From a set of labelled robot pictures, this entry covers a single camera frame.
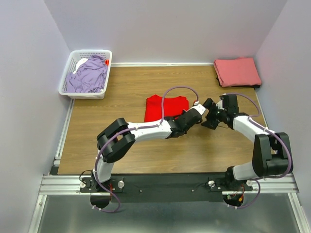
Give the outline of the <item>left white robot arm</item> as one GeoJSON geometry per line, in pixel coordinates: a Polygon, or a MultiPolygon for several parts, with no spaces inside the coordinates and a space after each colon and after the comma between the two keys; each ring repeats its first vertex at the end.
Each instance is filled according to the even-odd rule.
{"type": "Polygon", "coordinates": [[[205,110],[199,104],[178,116],[167,116],[145,123],[116,119],[97,136],[98,156],[91,175],[91,186],[98,192],[104,191],[111,178],[114,163],[123,158],[134,143],[183,136],[192,126],[202,121],[205,110]]]}

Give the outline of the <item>white garment in basket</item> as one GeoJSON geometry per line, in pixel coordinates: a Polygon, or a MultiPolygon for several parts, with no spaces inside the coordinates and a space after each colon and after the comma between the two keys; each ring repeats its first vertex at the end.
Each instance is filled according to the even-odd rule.
{"type": "Polygon", "coordinates": [[[80,60],[77,62],[76,66],[75,66],[75,70],[73,71],[73,74],[75,74],[75,73],[77,72],[77,70],[79,69],[79,67],[80,67],[82,64],[84,64],[85,62],[87,62],[87,61],[88,61],[87,58],[82,58],[82,59],[80,59],[80,60]]]}

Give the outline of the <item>aluminium frame rail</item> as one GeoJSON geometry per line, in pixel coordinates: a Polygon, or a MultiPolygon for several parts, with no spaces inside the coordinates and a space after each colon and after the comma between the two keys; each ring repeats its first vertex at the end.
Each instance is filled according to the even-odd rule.
{"type": "MultiPolygon", "coordinates": [[[[59,166],[63,148],[67,136],[67,131],[70,123],[70,118],[74,106],[74,101],[71,100],[66,115],[66,120],[62,129],[61,137],[58,143],[56,154],[54,157],[53,165],[59,166]]],[[[277,194],[286,193],[291,204],[291,208],[294,213],[299,231],[301,233],[309,233],[311,227],[308,224],[308,220],[305,216],[303,207],[299,201],[297,193],[298,187],[294,180],[294,175],[287,175],[281,179],[269,179],[265,178],[260,180],[260,193],[261,194],[277,194]]],[[[47,196],[49,195],[82,195],[80,192],[80,181],[77,175],[44,175],[40,189],[38,192],[38,198],[35,205],[35,210],[29,227],[30,233],[39,232],[39,226],[41,223],[43,210],[46,204],[47,196]]]]}

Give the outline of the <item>purple t shirt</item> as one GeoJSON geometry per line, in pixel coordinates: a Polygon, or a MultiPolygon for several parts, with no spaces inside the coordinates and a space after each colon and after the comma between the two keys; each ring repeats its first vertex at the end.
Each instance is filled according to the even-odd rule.
{"type": "Polygon", "coordinates": [[[82,64],[77,72],[66,76],[67,93],[100,93],[108,72],[108,66],[102,56],[94,54],[82,64]]]}

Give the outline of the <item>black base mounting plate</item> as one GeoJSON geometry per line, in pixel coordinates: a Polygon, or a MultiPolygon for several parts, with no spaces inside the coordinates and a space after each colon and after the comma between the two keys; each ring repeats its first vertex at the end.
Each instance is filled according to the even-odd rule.
{"type": "Polygon", "coordinates": [[[113,203],[223,200],[241,206],[239,198],[252,189],[246,181],[226,181],[223,172],[113,174],[102,185],[93,177],[80,179],[80,192],[90,195],[92,205],[105,209],[113,203]]]}

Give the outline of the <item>white plastic laundry basket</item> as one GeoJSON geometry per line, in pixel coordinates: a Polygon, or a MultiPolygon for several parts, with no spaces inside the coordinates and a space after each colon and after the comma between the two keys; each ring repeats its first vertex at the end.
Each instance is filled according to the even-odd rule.
{"type": "Polygon", "coordinates": [[[107,89],[112,52],[74,50],[65,65],[58,92],[71,99],[102,100],[107,89]]]}

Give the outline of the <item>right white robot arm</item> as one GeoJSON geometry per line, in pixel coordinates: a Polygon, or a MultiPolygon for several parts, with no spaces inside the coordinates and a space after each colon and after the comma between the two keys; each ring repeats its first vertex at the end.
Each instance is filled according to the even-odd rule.
{"type": "Polygon", "coordinates": [[[236,95],[222,95],[218,103],[208,98],[203,106],[208,114],[202,126],[215,130],[219,123],[224,123],[253,142],[252,160],[229,167],[220,180],[226,189],[235,190],[252,179],[282,178],[293,171],[289,136],[263,127],[248,114],[240,112],[236,95]]]}

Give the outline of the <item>folded pink t shirt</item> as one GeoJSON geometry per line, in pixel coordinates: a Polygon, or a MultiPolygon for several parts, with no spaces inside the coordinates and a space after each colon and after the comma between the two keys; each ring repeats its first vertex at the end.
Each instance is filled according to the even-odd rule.
{"type": "Polygon", "coordinates": [[[260,79],[253,58],[237,58],[231,60],[216,59],[213,65],[217,77],[223,80],[229,77],[260,79]]]}

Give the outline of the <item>red t shirt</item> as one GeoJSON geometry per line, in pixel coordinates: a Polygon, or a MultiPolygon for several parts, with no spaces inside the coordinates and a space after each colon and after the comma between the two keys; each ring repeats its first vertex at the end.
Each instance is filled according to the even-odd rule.
{"type": "MultiPolygon", "coordinates": [[[[161,101],[162,97],[158,95],[152,95],[146,99],[144,122],[152,122],[161,119],[161,101]]],[[[189,101],[186,97],[178,96],[164,99],[164,117],[175,117],[182,114],[183,110],[188,109],[189,101]]]]}

